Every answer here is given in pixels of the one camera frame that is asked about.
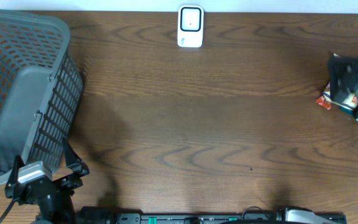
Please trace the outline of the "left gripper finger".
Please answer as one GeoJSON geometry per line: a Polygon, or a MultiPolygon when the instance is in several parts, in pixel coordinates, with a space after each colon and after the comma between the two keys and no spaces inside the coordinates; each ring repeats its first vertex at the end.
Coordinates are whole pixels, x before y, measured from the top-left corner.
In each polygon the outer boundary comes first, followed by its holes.
{"type": "Polygon", "coordinates": [[[88,166],[70,146],[68,139],[63,139],[63,149],[65,154],[65,164],[74,174],[83,177],[90,173],[88,166]]]}
{"type": "Polygon", "coordinates": [[[16,156],[14,158],[14,164],[11,170],[11,174],[7,180],[7,184],[5,186],[5,191],[6,192],[10,192],[12,190],[14,190],[14,187],[19,183],[18,178],[19,178],[19,169],[21,167],[24,167],[24,162],[21,158],[21,156],[16,156]]]}

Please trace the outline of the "beige snack bag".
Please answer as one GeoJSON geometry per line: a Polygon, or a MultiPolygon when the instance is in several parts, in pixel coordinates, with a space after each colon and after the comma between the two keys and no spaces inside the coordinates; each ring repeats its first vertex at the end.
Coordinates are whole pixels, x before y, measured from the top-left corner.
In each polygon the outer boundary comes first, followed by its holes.
{"type": "Polygon", "coordinates": [[[328,73],[331,104],[355,109],[358,105],[358,58],[332,54],[328,73]]]}

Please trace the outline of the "red Top chocolate bar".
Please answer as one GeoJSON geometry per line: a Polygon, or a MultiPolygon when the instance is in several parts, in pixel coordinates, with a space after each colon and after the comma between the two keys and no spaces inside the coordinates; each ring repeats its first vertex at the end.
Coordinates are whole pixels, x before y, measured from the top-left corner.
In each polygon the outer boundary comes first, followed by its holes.
{"type": "Polygon", "coordinates": [[[330,110],[332,107],[329,91],[330,83],[326,85],[325,89],[321,92],[320,96],[315,101],[316,104],[322,106],[327,110],[330,110]]]}

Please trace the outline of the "blue Listerine mouthwash bottle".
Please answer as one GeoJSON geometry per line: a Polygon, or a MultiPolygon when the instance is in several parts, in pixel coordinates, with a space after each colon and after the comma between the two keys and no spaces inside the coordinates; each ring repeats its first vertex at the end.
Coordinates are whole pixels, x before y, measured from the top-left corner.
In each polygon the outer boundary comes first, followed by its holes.
{"type": "Polygon", "coordinates": [[[349,108],[349,107],[346,107],[346,106],[340,106],[340,109],[345,112],[346,114],[352,116],[352,117],[355,117],[355,112],[354,112],[354,108],[349,108]]]}

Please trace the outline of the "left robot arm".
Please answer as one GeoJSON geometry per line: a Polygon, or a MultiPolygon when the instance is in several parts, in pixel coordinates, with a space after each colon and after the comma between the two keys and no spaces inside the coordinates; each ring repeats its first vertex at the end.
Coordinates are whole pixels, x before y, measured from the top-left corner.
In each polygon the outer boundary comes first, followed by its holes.
{"type": "Polygon", "coordinates": [[[82,207],[75,212],[71,197],[75,189],[83,185],[82,177],[90,170],[83,160],[63,140],[63,152],[66,166],[72,170],[60,179],[52,180],[42,161],[25,165],[21,156],[16,156],[11,174],[5,186],[6,197],[11,199],[10,204],[0,217],[0,223],[11,211],[13,205],[37,205],[40,214],[35,223],[100,223],[114,222],[113,214],[100,207],[82,207]]]}

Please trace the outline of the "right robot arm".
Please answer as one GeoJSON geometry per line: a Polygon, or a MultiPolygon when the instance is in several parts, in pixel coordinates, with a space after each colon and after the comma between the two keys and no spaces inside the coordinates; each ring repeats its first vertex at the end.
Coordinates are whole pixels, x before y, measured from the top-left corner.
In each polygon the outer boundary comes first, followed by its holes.
{"type": "MultiPolygon", "coordinates": [[[[333,54],[328,60],[329,83],[316,103],[329,110],[337,105],[358,121],[358,57],[343,57],[333,54]]],[[[229,218],[228,223],[346,223],[345,215],[318,215],[300,207],[283,207],[262,218],[249,218],[244,211],[240,220],[229,218]]]]}

